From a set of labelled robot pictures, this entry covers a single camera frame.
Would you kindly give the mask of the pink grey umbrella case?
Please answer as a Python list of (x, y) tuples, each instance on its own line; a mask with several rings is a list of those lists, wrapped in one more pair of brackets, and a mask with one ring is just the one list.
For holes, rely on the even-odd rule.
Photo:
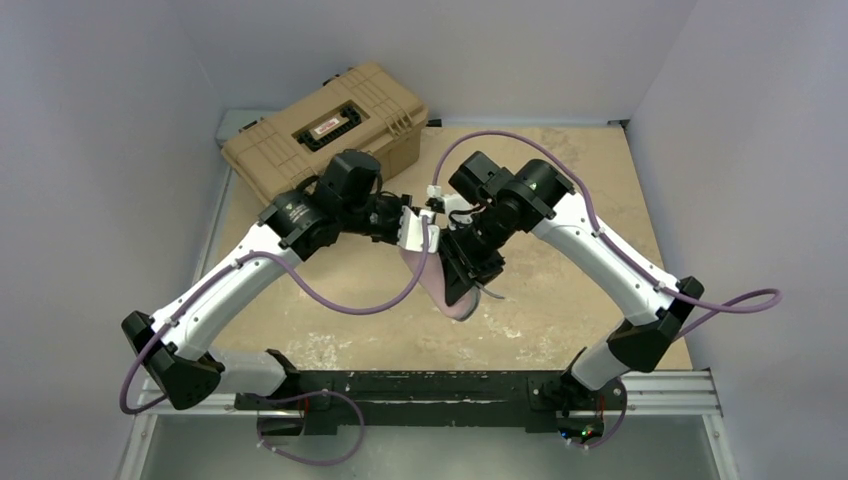
[(435, 307), (452, 320), (468, 320), (479, 306), (481, 292), (477, 286), (471, 287), (452, 305), (448, 304), (445, 272), (438, 253), (428, 253), (423, 273), (417, 283), (427, 292)]

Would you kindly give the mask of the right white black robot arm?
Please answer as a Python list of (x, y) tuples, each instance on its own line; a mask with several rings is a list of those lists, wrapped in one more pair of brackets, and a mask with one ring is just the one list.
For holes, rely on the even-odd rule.
[(473, 289), (502, 273), (500, 248), (517, 232), (533, 234), (577, 265), (623, 314), (566, 371), (567, 380), (589, 391), (629, 371), (653, 371), (694, 308), (683, 299), (704, 294), (696, 278), (678, 279), (628, 245), (606, 245), (605, 224), (591, 225), (584, 197), (546, 161), (532, 159), (512, 173), (476, 152), (449, 184), (466, 201), (469, 217), (442, 229), (442, 275), (429, 293), (448, 307), (471, 299)]

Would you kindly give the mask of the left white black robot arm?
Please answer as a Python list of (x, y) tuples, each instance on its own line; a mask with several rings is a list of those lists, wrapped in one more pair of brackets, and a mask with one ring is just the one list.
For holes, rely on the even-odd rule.
[[(169, 401), (177, 410), (214, 393), (280, 396), (296, 373), (281, 353), (213, 352), (210, 347), (240, 311), (284, 275), (313, 300), (346, 315), (372, 315), (403, 301), (421, 278), (437, 239), (429, 232), (431, 218), (412, 207), (410, 196), (386, 193), (382, 186), (380, 164), (371, 155), (356, 150), (335, 155), (322, 173), (276, 195), (236, 247), (189, 290), (151, 315), (130, 313), (121, 327), (136, 357), (121, 386), (120, 410), (134, 415), (156, 404), (129, 402), (129, 387), (140, 369), (159, 387), (158, 402)], [(407, 286), (373, 307), (347, 307), (318, 294), (296, 269), (343, 233), (411, 247), (418, 265)]]

